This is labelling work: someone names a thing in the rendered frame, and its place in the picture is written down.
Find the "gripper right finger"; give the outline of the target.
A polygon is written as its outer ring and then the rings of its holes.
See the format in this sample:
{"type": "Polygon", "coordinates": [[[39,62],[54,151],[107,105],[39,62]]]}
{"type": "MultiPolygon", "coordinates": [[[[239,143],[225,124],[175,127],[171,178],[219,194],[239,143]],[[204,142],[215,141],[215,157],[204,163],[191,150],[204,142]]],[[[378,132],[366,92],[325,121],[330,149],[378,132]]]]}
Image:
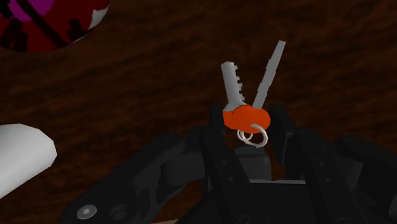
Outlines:
{"type": "Polygon", "coordinates": [[[397,154],[357,136],[328,143],[279,104],[268,112],[277,161],[305,181],[317,224],[397,224],[397,154]]]}

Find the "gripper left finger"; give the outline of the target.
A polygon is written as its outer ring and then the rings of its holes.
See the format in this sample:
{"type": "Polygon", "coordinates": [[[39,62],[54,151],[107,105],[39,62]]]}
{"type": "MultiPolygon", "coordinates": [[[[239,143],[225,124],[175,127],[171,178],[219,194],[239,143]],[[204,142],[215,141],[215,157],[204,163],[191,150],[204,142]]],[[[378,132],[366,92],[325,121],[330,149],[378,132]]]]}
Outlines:
{"type": "MultiPolygon", "coordinates": [[[[197,155],[204,160],[220,224],[268,224],[242,164],[226,144],[221,105],[211,106],[209,121],[198,132],[197,155]]],[[[185,179],[172,183],[168,171],[184,150],[180,135],[156,138],[71,202],[61,224],[150,224],[185,186],[185,179]]]]}

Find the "orange-headed keys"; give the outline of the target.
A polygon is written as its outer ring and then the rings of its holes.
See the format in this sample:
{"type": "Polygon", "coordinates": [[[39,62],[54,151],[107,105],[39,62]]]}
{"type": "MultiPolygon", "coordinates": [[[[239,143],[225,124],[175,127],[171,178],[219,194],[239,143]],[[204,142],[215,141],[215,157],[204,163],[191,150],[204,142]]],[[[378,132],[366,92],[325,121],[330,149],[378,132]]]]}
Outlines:
{"type": "Polygon", "coordinates": [[[230,61],[221,64],[228,100],[223,109],[224,123],[229,129],[236,130],[237,137],[245,144],[260,148],[268,143],[266,129],[270,126],[271,119],[269,113],[264,110],[263,105],[275,78],[285,45],[284,41],[278,41],[271,58],[268,60],[265,73],[258,85],[252,104],[245,103],[245,97],[242,94],[242,83],[236,73],[238,66],[230,61]]]}

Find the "white rounded block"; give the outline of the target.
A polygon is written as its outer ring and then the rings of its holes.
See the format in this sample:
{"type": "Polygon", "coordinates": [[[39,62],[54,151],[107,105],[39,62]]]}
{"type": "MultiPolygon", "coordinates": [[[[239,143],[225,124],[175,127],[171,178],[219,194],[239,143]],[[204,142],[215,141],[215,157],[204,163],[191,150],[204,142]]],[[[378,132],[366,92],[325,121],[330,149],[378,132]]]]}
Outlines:
{"type": "Polygon", "coordinates": [[[56,157],[53,140],[41,130],[0,125],[0,199],[51,167],[56,157]]]}

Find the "red patterned round dish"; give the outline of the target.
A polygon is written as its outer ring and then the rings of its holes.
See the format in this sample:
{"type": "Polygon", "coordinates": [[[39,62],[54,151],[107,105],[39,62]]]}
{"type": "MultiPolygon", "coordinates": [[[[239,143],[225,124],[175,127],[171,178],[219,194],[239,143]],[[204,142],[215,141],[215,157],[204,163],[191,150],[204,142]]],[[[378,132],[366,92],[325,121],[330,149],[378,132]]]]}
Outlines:
{"type": "Polygon", "coordinates": [[[0,0],[0,49],[48,52],[84,38],[112,0],[0,0]]]}

